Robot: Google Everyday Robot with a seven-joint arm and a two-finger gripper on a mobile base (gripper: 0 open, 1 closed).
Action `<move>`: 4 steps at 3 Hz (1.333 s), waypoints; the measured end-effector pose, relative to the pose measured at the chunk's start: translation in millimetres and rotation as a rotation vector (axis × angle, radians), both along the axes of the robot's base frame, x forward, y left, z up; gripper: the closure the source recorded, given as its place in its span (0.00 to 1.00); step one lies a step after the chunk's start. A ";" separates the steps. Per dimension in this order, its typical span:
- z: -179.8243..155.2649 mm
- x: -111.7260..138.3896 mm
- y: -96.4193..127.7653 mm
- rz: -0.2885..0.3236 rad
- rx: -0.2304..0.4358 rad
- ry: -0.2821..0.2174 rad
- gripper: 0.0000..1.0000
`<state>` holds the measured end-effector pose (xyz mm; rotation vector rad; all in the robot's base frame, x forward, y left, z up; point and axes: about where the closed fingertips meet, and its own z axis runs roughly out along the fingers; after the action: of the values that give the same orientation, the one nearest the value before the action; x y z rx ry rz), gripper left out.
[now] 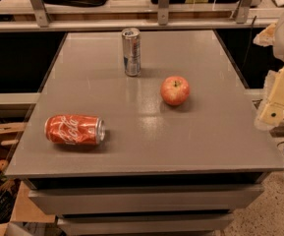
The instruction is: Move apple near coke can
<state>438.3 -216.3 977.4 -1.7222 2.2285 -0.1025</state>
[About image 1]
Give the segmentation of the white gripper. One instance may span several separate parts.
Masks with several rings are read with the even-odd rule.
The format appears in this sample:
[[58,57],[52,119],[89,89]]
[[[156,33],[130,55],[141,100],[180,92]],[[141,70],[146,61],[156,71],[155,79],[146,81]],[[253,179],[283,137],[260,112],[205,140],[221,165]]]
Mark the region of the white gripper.
[[[284,62],[284,12],[277,24],[272,23],[256,35],[253,43],[267,47],[273,43],[273,54]],[[284,67],[269,71],[263,86],[262,101],[256,113],[255,126],[262,131],[278,127],[284,120]]]

